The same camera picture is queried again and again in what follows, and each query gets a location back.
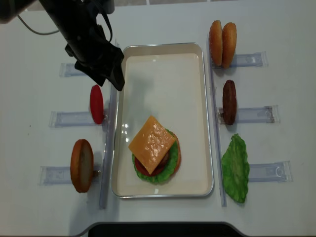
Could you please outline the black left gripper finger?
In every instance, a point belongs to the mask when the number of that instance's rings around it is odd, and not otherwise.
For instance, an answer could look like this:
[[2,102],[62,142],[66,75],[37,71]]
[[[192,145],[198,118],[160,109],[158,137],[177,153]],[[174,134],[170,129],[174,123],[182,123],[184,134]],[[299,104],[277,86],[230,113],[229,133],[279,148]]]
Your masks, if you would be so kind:
[[107,76],[107,79],[118,91],[122,91],[125,85],[121,66],[124,54],[118,43],[114,43],[114,45],[110,44],[110,51],[107,54],[106,59],[106,65],[109,68],[109,76]]

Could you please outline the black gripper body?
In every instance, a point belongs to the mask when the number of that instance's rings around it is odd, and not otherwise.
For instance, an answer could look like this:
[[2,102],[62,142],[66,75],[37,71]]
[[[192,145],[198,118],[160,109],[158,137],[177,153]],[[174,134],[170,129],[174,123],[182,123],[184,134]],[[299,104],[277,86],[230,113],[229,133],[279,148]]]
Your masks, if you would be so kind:
[[110,74],[115,67],[116,47],[106,40],[100,25],[67,39],[65,50],[76,58],[75,68],[85,74]]

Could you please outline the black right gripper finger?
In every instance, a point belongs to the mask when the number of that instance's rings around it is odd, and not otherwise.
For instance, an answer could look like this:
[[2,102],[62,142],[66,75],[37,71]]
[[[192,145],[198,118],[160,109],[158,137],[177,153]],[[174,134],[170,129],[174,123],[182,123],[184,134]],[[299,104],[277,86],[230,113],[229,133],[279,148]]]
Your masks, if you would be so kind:
[[75,69],[83,72],[87,76],[89,76],[91,79],[93,79],[99,86],[103,86],[104,82],[106,80],[106,77],[102,75],[100,72],[98,72],[95,69],[91,69],[88,66],[82,65],[79,61],[76,61],[75,63]]

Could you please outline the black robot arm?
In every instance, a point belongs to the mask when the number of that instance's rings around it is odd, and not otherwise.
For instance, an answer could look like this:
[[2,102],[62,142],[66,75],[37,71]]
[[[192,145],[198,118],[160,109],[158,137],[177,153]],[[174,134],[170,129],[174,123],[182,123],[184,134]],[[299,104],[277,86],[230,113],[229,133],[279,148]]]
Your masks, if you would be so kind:
[[122,50],[111,44],[113,30],[106,0],[42,0],[59,32],[67,42],[69,56],[76,59],[75,69],[99,86],[108,80],[122,91],[125,80],[121,68]]

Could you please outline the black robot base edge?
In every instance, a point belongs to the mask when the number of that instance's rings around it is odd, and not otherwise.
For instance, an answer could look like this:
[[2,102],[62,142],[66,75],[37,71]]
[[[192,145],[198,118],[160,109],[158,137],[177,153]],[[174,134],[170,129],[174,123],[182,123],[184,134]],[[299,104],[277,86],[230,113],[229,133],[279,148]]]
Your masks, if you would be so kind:
[[88,231],[89,237],[241,237],[226,224],[166,222],[99,224]]

